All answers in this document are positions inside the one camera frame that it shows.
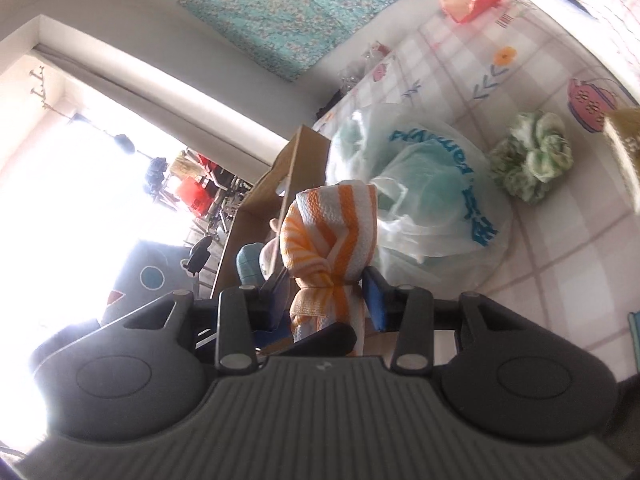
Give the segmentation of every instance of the blue circle pattern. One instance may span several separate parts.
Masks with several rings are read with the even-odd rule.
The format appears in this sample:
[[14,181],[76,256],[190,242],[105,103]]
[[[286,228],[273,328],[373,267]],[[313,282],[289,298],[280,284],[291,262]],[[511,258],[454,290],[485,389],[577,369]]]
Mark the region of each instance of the blue circle pattern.
[[158,290],[158,288],[164,285],[164,274],[162,270],[157,267],[145,267],[142,269],[142,272],[140,272],[140,282],[146,288]]

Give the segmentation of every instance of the striped towel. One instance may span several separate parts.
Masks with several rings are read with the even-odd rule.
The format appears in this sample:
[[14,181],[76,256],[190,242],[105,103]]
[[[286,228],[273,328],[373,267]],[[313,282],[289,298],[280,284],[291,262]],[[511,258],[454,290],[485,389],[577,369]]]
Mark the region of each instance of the striped towel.
[[335,321],[348,322],[362,354],[365,303],[358,282],[378,232],[376,187],[346,181],[298,193],[280,231],[284,265],[300,286],[291,304],[296,341]]

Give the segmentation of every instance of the curtain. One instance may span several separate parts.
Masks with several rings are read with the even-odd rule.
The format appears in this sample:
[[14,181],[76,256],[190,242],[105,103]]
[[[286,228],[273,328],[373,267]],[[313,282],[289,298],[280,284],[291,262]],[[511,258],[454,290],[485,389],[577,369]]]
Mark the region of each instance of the curtain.
[[175,137],[193,150],[215,161],[227,171],[252,184],[269,170],[269,166],[254,156],[225,142],[211,132],[163,108],[144,96],[93,72],[63,54],[39,44],[34,52],[43,60],[78,81],[94,88],[109,99],[128,108],[144,120]]

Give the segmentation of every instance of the floral cloth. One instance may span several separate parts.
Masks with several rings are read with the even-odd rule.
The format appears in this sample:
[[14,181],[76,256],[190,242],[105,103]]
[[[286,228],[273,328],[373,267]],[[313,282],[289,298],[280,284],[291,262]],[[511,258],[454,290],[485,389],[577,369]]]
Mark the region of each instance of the floral cloth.
[[396,0],[180,0],[267,70],[293,80]]

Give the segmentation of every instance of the teapot print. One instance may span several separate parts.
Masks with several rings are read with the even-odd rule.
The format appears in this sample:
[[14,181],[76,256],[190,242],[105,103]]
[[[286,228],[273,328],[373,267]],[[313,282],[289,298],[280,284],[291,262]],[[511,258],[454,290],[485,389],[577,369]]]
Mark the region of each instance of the teapot print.
[[604,114],[617,108],[616,96],[593,83],[571,79],[567,88],[569,110],[582,127],[591,132],[601,132]]

